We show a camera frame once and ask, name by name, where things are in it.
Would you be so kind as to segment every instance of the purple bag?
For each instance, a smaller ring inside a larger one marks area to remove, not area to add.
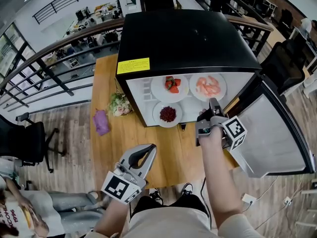
[[[93,121],[96,127],[96,132],[98,132],[100,136],[110,132],[108,119],[104,110],[96,110],[96,113],[93,116]]]

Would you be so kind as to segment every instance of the refrigerator door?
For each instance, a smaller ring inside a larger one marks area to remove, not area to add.
[[[245,141],[231,155],[249,177],[315,172],[304,136],[285,102],[267,79],[255,80],[229,112],[248,130]]]

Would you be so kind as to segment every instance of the white t-shirt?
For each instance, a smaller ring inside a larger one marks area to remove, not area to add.
[[[6,183],[0,176],[0,188],[6,189]],[[34,210],[41,216],[43,221],[49,227],[49,237],[62,235],[65,233],[61,224],[60,215],[53,208],[53,201],[46,191],[42,190],[21,190],[20,193],[30,200]],[[18,229],[19,237],[30,237],[34,235],[34,231],[28,228],[26,217],[19,207],[16,198],[11,192],[5,191],[4,195],[5,208],[0,208],[0,221]]]
[[[217,238],[210,231],[205,213],[192,208],[164,207],[136,213],[129,225],[129,231],[123,238]],[[263,238],[250,225],[243,214],[237,214],[222,223],[218,230],[222,238]],[[86,238],[106,238],[90,232]]]
[[[312,22],[309,18],[302,19],[302,25],[300,26],[301,30],[306,30],[308,33],[312,30]]]

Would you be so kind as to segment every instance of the yellow label with text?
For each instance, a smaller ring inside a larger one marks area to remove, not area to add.
[[[150,58],[141,58],[118,62],[117,74],[148,70],[150,69]]]

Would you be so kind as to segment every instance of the mini fridge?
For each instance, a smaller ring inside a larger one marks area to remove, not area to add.
[[[143,126],[194,122],[215,97],[248,130],[231,155],[250,177],[315,172],[299,126],[261,70],[222,13],[162,10],[125,18],[116,80]],[[171,122],[162,116],[166,107],[175,111]]]

